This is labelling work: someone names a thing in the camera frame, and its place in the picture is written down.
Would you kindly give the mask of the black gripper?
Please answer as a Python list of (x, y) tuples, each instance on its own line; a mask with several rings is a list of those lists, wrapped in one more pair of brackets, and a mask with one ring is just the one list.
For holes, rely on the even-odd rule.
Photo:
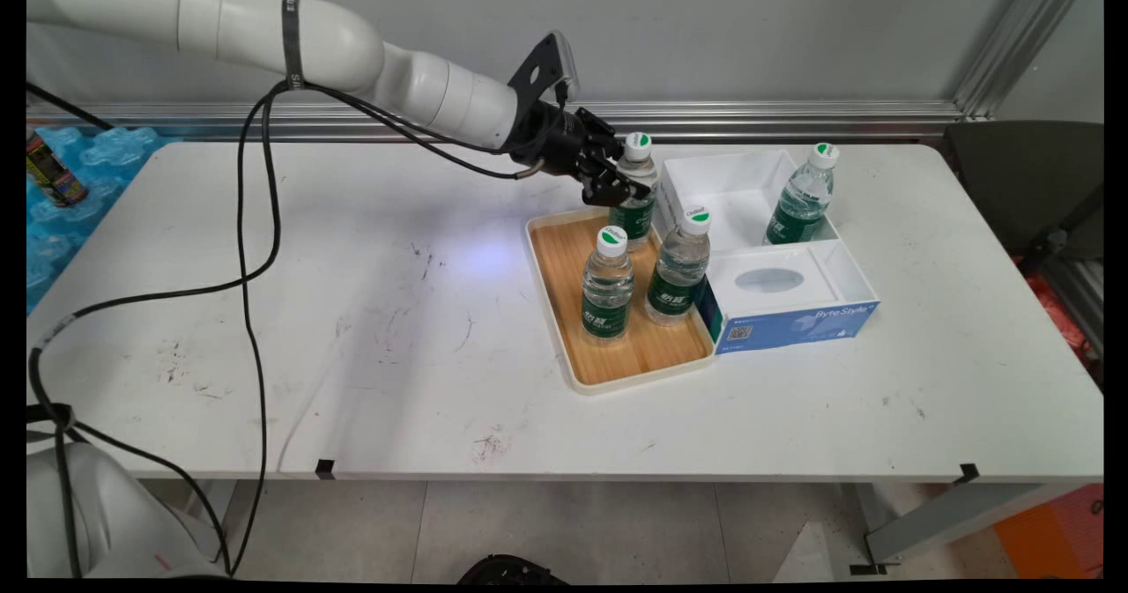
[(587, 147), (623, 150), (615, 129), (585, 107), (575, 112), (536, 101), (518, 120), (506, 148), (512, 162), (523, 165), (515, 178), (536, 172), (567, 176), (582, 184), (588, 206), (620, 207), (626, 200), (646, 200), (652, 188), (627, 178), (605, 157), (587, 157)]

